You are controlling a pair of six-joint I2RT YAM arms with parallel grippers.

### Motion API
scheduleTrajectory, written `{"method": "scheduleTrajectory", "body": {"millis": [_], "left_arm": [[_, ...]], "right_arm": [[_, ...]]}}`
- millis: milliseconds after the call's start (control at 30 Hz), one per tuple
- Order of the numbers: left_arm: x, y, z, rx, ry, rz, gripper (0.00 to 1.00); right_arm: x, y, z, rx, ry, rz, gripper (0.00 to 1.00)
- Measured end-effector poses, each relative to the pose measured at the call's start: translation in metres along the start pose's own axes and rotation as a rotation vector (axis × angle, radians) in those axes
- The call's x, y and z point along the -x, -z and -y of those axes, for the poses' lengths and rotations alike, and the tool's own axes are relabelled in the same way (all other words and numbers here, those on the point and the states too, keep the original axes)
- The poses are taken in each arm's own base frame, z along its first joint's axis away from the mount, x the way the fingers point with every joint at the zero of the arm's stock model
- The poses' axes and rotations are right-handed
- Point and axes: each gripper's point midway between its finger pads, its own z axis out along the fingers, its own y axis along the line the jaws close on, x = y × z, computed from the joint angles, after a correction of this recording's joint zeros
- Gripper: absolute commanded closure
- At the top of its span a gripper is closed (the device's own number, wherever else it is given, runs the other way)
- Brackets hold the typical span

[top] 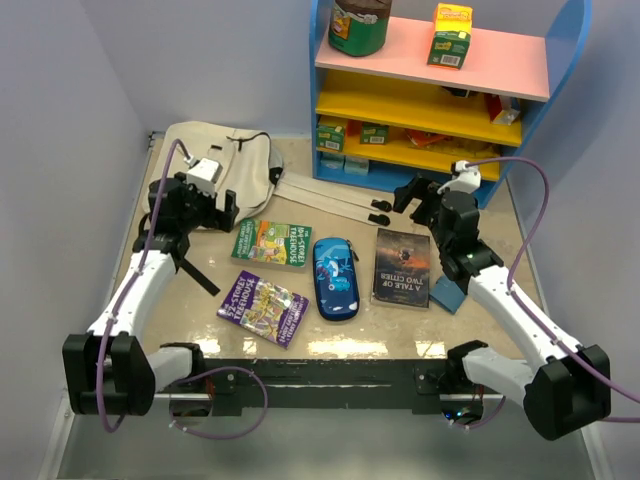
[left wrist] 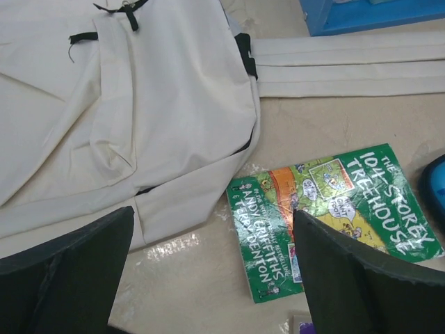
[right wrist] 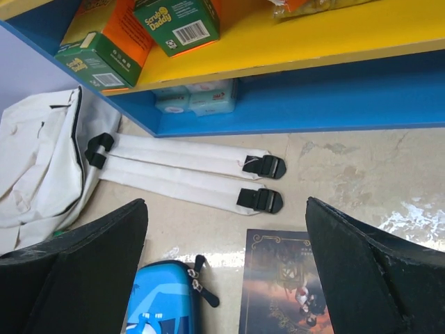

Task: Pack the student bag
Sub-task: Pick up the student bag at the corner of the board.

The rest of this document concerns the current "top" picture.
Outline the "beige canvas backpack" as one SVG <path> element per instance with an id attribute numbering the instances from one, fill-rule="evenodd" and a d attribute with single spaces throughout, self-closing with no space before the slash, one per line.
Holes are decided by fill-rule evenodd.
<path id="1" fill-rule="evenodd" d="M 388 201 L 287 170 L 270 135 L 262 130 L 237 129 L 200 121 L 180 122 L 166 130 L 163 151 L 169 158 L 180 156 L 185 167 L 179 169 L 172 162 L 167 162 L 157 170 L 149 186 L 148 205 L 139 225 L 139 237 L 150 238 L 154 249 L 172 255 L 175 264 L 184 268 L 211 294 L 217 293 L 217 287 L 185 258 L 192 231 L 179 231 L 167 224 L 167 180 L 179 172 L 186 174 L 189 159 L 205 157 L 223 166 L 215 185 L 216 193 L 211 197 L 215 198 L 215 208 L 219 211 L 220 228 L 196 229 L 222 231 L 221 214 L 227 189 L 236 193 L 234 228 L 244 219 L 254 219 L 273 196 L 367 225 L 387 226 L 390 223 L 391 205 Z"/>

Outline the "small blue notebook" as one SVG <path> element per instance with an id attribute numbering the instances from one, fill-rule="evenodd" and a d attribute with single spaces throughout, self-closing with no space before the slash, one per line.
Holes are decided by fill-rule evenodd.
<path id="1" fill-rule="evenodd" d="M 464 303 L 466 294 L 455 282 L 441 275 L 435 285 L 430 288 L 429 297 L 446 312 L 454 315 Z"/>

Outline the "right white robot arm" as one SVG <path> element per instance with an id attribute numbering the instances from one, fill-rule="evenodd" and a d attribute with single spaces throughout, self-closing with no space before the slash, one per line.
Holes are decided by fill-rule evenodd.
<path id="1" fill-rule="evenodd" d="M 452 191 L 422 175 L 394 191 L 393 209 L 419 205 L 412 221 L 426 226 L 445 276 L 481 305 L 523 357 L 509 359 L 474 340 L 447 353 L 445 379 L 459 393 L 482 385 L 523 408 L 533 429 L 559 439 L 611 413 L 608 355 L 559 328 L 516 284 L 503 260 L 479 236 L 473 194 Z"/>

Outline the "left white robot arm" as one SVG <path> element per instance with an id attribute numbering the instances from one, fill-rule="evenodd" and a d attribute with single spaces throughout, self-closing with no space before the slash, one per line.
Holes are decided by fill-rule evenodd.
<path id="1" fill-rule="evenodd" d="M 189 235 L 203 227 L 229 232 L 239 208 L 226 191 L 224 205 L 189 182 L 184 173 L 149 186 L 151 213 L 139 224 L 130 266 L 113 298 L 83 334 L 62 346 L 72 410 L 81 415 L 145 415 L 157 392 L 175 383 L 185 392 L 207 380 L 201 349 L 194 343 L 163 344 L 148 355 L 139 341 L 171 280 L 187 273 L 211 296 L 220 289 L 186 257 Z"/>

